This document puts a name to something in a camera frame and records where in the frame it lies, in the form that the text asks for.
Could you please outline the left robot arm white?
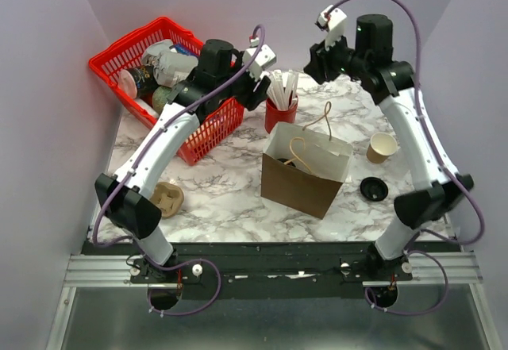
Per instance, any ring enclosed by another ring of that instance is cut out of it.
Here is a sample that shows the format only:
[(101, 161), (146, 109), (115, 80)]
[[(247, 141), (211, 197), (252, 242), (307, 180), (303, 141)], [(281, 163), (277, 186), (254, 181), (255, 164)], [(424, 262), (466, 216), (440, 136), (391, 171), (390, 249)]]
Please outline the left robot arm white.
[(156, 184), (185, 141), (224, 103), (235, 99), (254, 110), (266, 98), (270, 80), (263, 73), (276, 55), (256, 34), (243, 52), (227, 41), (209, 39), (200, 56), (192, 56), (161, 42), (150, 46), (142, 60), (171, 92), (140, 147), (112, 175), (100, 174), (94, 188), (98, 216), (122, 229), (151, 259), (149, 274), (165, 283), (175, 276), (176, 264), (174, 248), (160, 228), (162, 213), (150, 200)]

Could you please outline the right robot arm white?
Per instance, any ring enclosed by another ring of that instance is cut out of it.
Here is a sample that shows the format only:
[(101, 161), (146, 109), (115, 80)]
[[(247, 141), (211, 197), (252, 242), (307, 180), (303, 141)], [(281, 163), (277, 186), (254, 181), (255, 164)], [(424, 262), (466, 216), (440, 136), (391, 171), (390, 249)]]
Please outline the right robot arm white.
[(392, 21), (382, 14), (358, 17), (354, 48), (344, 35), (345, 22), (338, 8), (319, 14), (316, 25), (326, 37), (310, 48), (304, 72), (319, 84), (341, 74), (360, 82), (390, 122), (409, 165), (414, 190), (395, 198), (394, 219), (375, 241), (375, 254), (365, 260), (367, 274), (381, 280), (392, 273), (393, 260), (402, 256), (416, 232), (453, 210), (474, 181), (459, 173), (426, 121), (412, 66), (393, 60)]

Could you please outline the black plastic cup lid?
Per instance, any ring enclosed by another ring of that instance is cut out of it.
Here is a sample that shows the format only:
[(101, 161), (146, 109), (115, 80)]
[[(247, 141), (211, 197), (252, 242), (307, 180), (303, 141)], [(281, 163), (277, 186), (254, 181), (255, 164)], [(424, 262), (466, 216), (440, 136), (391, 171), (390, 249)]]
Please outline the black plastic cup lid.
[(278, 161), (286, 166), (296, 167), (294, 160), (286, 159), (286, 158), (278, 158)]

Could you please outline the brown paper takeout bag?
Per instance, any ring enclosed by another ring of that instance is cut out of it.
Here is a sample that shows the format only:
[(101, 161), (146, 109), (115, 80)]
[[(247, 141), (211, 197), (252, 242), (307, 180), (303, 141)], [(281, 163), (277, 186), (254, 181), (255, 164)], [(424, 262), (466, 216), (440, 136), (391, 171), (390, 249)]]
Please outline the brown paper takeout bag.
[[(304, 126), (279, 122), (262, 154), (260, 196), (322, 219), (348, 178), (353, 147), (336, 138), (329, 121), (332, 103)], [(294, 160), (286, 166), (278, 158)]]

